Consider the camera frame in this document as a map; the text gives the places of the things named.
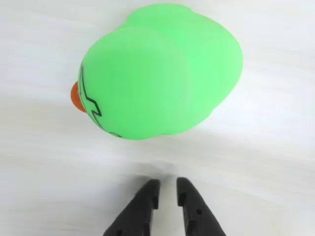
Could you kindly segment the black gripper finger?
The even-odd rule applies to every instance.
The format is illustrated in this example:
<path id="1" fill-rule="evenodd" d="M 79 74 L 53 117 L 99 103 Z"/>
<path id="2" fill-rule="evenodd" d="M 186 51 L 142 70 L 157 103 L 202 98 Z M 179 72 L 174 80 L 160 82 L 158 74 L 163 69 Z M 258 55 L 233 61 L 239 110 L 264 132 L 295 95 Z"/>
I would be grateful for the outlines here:
<path id="1" fill-rule="evenodd" d="M 189 179 L 176 181 L 178 206 L 183 208 L 187 236 L 225 236 L 219 222 Z"/>
<path id="2" fill-rule="evenodd" d="M 158 209 L 160 181 L 147 181 L 104 232 L 105 236 L 150 236 L 153 210 Z"/>

